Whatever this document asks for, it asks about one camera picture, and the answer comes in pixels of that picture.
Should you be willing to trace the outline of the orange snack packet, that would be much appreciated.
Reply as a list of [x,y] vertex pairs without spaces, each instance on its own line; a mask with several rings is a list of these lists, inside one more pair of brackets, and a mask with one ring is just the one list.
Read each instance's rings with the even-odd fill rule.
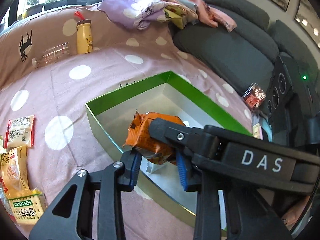
[[153,139],[149,135],[149,126],[153,120],[161,118],[182,126],[183,121],[178,116],[149,112],[139,114],[135,112],[134,119],[128,127],[125,145],[134,147],[149,162],[163,165],[166,162],[176,165],[176,154],[174,150],[163,142]]

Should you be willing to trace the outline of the green good cracker packet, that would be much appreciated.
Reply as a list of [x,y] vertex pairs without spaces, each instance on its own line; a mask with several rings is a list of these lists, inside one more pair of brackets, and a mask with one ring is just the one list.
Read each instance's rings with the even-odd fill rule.
[[42,191],[33,189],[17,198],[8,199],[12,213],[19,225],[35,225],[47,209]]

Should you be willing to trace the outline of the yellow rice cracker bag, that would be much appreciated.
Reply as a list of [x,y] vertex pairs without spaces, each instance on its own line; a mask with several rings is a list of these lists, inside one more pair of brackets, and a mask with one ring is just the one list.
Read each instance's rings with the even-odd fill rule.
[[27,147],[19,146],[1,155],[1,179],[8,199],[30,193],[27,172]]

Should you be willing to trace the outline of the white red-edged snack packet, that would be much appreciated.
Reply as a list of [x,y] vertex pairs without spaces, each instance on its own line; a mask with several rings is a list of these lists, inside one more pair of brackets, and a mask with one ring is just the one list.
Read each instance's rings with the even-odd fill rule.
[[5,135],[4,147],[33,147],[34,120],[35,116],[33,115],[9,120],[7,125],[7,132]]

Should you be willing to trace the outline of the green white cardboard box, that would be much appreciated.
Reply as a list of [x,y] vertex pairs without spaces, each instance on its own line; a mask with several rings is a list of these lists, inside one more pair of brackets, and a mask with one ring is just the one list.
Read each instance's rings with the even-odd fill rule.
[[[114,161],[130,150],[124,142],[136,112],[178,116],[190,127],[213,125],[251,134],[222,107],[174,72],[123,86],[93,99],[85,107],[93,135]],[[152,173],[147,172],[149,165],[142,159],[138,187],[173,216],[194,226],[197,194],[183,190],[175,165],[165,163]]]

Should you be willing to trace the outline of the small red candy packet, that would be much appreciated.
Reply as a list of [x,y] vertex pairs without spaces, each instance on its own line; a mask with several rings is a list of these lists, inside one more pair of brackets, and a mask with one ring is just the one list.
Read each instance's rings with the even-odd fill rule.
[[242,96],[243,101],[252,112],[261,106],[265,98],[265,91],[257,83],[252,83]]

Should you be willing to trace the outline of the dark grey sofa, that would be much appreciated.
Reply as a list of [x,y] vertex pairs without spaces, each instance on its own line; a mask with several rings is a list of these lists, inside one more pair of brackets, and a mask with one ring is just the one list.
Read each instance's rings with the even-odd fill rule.
[[202,23],[189,24],[173,35],[177,48],[201,60],[239,94],[256,82],[268,87],[278,56],[296,60],[315,82],[317,62],[306,44],[281,20],[270,23],[266,11],[247,0],[204,0],[235,20],[228,32]]

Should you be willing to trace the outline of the purple polka dot cloth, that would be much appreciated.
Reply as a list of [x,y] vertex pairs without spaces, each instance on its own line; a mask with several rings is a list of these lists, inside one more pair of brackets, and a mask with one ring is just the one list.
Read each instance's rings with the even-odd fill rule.
[[102,0],[98,10],[127,29],[143,30],[152,21],[166,21],[164,9],[170,3],[161,0]]

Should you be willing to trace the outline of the yellow drink bottle red cap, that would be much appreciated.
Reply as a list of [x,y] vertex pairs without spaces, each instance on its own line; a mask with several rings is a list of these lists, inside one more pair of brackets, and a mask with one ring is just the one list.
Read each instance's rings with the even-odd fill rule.
[[86,54],[93,51],[93,36],[91,31],[91,20],[85,19],[81,12],[74,13],[80,19],[76,23],[76,50],[77,54]]

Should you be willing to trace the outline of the pink patterned cloth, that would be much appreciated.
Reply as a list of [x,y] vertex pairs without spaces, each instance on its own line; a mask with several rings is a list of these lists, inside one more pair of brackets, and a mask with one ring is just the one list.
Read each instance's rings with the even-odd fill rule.
[[203,0],[188,0],[196,5],[196,13],[201,23],[210,27],[217,28],[219,24],[223,25],[228,32],[233,31],[237,24],[230,16],[219,9],[208,6]]

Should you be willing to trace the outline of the clear plastic water bottle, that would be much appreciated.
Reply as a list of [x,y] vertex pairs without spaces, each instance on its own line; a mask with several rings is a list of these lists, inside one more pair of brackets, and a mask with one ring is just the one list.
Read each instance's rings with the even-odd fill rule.
[[62,43],[58,46],[47,49],[41,57],[33,58],[32,65],[34,68],[46,67],[69,57],[69,55],[69,43]]

